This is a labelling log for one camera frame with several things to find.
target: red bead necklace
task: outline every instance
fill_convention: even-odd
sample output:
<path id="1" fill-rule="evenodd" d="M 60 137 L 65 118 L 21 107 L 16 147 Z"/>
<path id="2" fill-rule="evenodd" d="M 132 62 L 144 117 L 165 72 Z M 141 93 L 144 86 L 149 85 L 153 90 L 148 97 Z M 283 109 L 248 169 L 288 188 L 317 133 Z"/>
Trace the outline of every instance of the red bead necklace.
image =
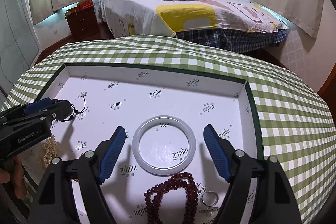
<path id="1" fill-rule="evenodd" d="M 177 190 L 182 187 L 187 194 L 187 202 L 182 224 L 194 223 L 198 204 L 198 191 L 192 175 L 188 172 L 184 172 L 174 174 L 168 181 L 157 184 L 155 187 L 152 187 L 152 189 L 148 189 L 147 193 L 144 193 L 148 217 L 147 224 L 162 224 L 162 221 L 159 218 L 159 207 L 163 194 L 168 193 L 170 190 Z M 157 193 L 157 195 L 152 202 L 150 196 L 153 193 Z"/>

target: hand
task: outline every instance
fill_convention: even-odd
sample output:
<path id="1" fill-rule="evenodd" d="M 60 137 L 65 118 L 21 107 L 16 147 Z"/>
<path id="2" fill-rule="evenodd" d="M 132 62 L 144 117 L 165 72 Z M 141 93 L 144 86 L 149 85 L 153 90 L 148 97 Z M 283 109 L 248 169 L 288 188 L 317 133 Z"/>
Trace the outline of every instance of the hand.
<path id="1" fill-rule="evenodd" d="M 7 183 L 12 181 L 14 186 L 14 193 L 18 199 L 24 199 L 27 195 L 27 189 L 23 179 L 22 161 L 19 156 L 12 158 L 14 160 L 14 170 L 10 174 L 5 170 L 0 169 L 0 183 Z"/>

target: gingham fabric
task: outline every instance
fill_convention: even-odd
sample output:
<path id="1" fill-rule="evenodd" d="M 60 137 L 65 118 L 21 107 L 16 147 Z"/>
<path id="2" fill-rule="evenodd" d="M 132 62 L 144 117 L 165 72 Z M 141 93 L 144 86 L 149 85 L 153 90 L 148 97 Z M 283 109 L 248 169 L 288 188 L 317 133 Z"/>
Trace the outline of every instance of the gingham fabric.
<path id="1" fill-rule="evenodd" d="M 221 48 L 231 52 L 250 52 L 267 45 L 276 45 L 287 39 L 287 30 L 273 33 L 243 32 L 232 29 L 205 29 L 177 32 L 176 38 L 193 43 Z"/>
<path id="2" fill-rule="evenodd" d="M 69 62 L 148 64 L 247 79 L 260 119 L 265 158 L 276 155 L 281 162 L 304 224 L 319 212 L 334 186 L 336 136 L 328 106 L 286 69 L 177 38 L 136 35 L 79 42 L 61 47 L 24 73 L 5 107 L 33 102 L 56 70 Z M 34 195 L 30 189 L 29 198 Z"/>

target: blue plaid fabric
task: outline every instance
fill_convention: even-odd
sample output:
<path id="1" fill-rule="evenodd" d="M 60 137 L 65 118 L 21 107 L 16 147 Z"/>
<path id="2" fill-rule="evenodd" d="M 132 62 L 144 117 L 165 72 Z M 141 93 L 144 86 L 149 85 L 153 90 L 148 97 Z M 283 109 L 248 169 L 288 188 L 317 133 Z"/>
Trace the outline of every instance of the blue plaid fabric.
<path id="1" fill-rule="evenodd" d="M 205 29 L 176 33 L 176 38 L 179 39 L 238 53 L 250 52 L 267 45 L 278 46 L 287 36 L 287 30 L 248 33 L 232 29 Z"/>

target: tray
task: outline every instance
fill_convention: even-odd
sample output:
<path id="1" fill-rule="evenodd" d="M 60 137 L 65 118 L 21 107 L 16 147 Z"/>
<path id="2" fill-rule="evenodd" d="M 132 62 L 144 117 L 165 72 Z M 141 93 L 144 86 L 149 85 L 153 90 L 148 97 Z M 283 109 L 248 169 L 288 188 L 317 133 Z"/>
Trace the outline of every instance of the tray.
<path id="1" fill-rule="evenodd" d="M 219 177 L 204 144 L 203 129 L 212 124 L 221 138 L 251 157 L 263 159 L 261 130 L 256 106 L 248 82 L 243 79 L 173 68 L 129 64 L 71 63 L 63 65 L 46 84 L 37 100 L 46 97 L 69 100 L 86 111 L 72 122 L 53 122 L 51 131 L 58 142 L 63 160 L 80 157 L 87 150 L 111 137 L 117 126 L 126 130 L 126 142 L 111 177 L 101 185 L 107 204 L 117 223 L 145 224 L 147 215 L 143 193 L 169 177 L 152 175 L 142 169 L 132 153 L 132 136 L 140 124 L 158 115 L 183 120 L 193 130 L 196 152 L 185 171 L 192 173 L 199 187 L 199 197 L 216 192 L 220 207 L 228 184 Z M 28 179 L 38 185 L 43 175 L 37 155 L 40 144 L 21 154 Z M 176 165 L 188 153 L 184 134 L 169 124 L 158 124 L 141 139 L 140 152 L 150 164 L 158 167 Z M 82 224 L 89 224 L 79 184 L 73 192 Z M 247 223 L 256 190 L 256 179 L 250 186 L 241 223 Z M 164 223 L 182 222 L 186 195 L 183 189 L 165 194 L 159 215 Z M 213 222 L 214 215 L 200 213 L 196 224 Z"/>

